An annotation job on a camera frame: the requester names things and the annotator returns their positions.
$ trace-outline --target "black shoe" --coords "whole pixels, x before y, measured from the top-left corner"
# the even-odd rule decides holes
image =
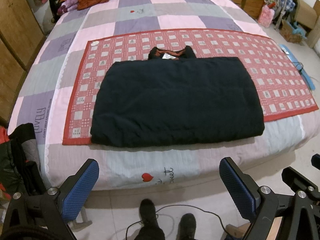
[[[193,214],[188,213],[182,216],[179,227],[180,237],[179,240],[183,239],[194,239],[196,233],[196,218]]]
[[[146,198],[141,201],[139,212],[143,225],[159,227],[156,217],[156,208],[150,199]]]

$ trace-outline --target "red checkered mat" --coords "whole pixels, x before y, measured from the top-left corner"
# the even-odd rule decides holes
[[[197,57],[239,57],[256,85],[265,122],[318,109],[299,72],[269,38],[213,29],[131,33],[87,43],[69,102],[62,144],[90,144],[96,95],[114,62],[147,59],[153,47],[180,50],[186,45]]]

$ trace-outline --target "black pants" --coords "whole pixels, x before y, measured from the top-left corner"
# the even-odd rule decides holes
[[[164,232],[159,227],[144,226],[134,240],[165,240]]]

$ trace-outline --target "bed sheet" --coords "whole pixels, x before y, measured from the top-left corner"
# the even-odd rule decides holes
[[[9,133],[34,124],[41,174],[59,186],[87,158],[98,161],[95,190],[148,187],[206,176],[231,156],[238,165],[292,151],[319,133],[319,111],[267,122],[262,136],[218,144],[121,149],[63,146],[63,129],[87,41],[139,31],[214,28],[267,36],[230,0],[110,0],[64,14],[49,35],[20,91]]]

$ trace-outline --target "pink bag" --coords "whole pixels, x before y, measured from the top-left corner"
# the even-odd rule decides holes
[[[261,14],[258,19],[258,23],[263,27],[268,28],[272,22],[275,11],[270,9],[268,5],[263,6]]]

